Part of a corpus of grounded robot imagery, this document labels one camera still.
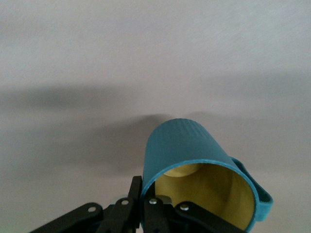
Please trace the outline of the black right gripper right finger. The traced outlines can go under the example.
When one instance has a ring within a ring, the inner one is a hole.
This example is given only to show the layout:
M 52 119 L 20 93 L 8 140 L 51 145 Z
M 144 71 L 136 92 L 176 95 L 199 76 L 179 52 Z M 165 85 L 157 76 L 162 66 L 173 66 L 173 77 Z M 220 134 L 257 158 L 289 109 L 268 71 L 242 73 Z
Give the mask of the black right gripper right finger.
M 199 205 L 184 201 L 173 206 L 152 186 L 143 198 L 144 233 L 245 233 Z

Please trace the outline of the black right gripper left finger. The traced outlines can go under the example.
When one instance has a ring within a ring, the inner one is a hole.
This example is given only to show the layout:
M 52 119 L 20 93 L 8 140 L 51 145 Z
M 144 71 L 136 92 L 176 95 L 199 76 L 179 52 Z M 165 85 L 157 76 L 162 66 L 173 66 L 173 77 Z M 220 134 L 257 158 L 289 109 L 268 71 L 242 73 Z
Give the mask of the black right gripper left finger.
M 29 233 L 136 233 L 142 178 L 134 176 L 126 197 L 105 209 L 86 203 Z

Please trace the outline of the teal cup with yellow inside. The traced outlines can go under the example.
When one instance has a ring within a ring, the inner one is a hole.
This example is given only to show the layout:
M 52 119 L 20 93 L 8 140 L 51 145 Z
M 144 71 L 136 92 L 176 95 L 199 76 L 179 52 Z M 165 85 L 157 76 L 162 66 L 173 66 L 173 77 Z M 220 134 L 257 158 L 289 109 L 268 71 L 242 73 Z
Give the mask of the teal cup with yellow inside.
M 184 118 L 162 123 L 147 141 L 140 197 L 151 193 L 169 197 L 173 206 L 193 202 L 247 232 L 273 205 L 242 162 L 202 125 Z

